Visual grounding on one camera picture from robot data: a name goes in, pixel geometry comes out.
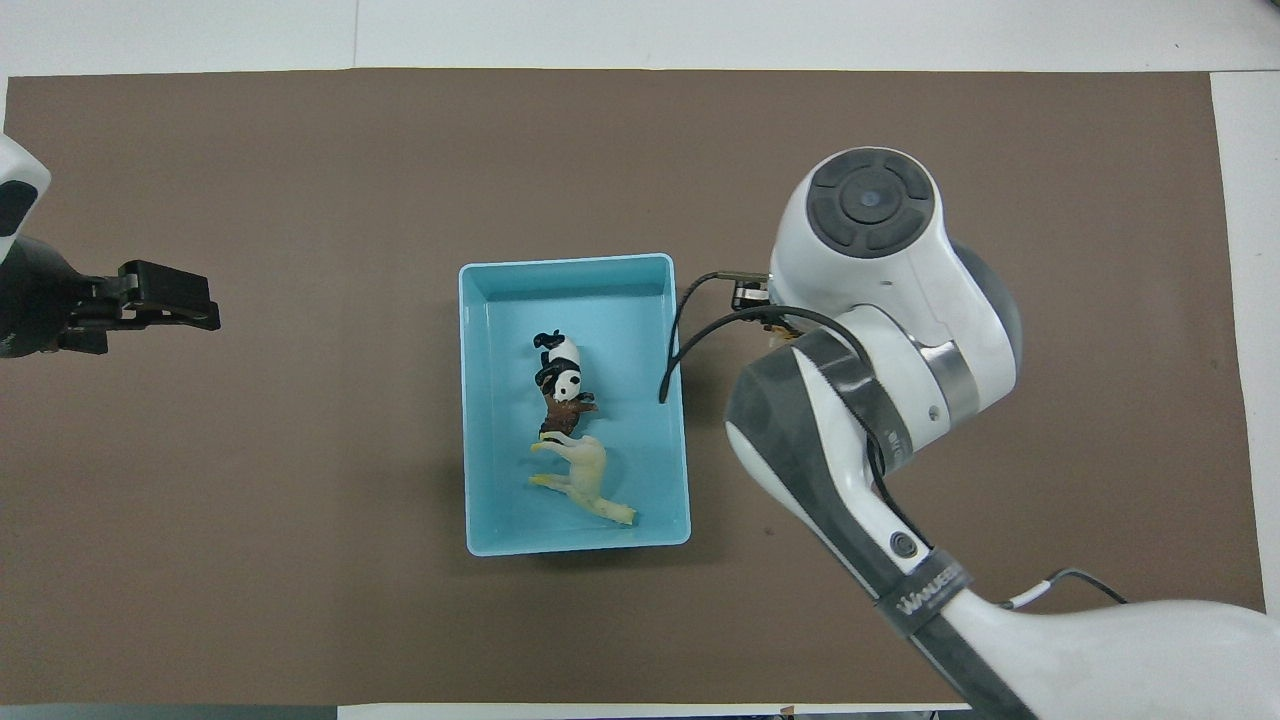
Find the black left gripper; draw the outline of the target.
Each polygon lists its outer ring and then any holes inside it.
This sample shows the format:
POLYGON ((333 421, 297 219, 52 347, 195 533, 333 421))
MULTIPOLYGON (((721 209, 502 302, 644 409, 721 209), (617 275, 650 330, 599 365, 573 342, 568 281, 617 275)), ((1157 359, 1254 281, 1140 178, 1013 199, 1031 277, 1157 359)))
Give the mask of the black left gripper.
POLYGON ((119 319, 128 331, 221 328, 205 275, 145 260, 125 263, 120 274, 82 274, 49 243, 18 234, 1 268, 1 356, 106 354, 106 332, 119 319))

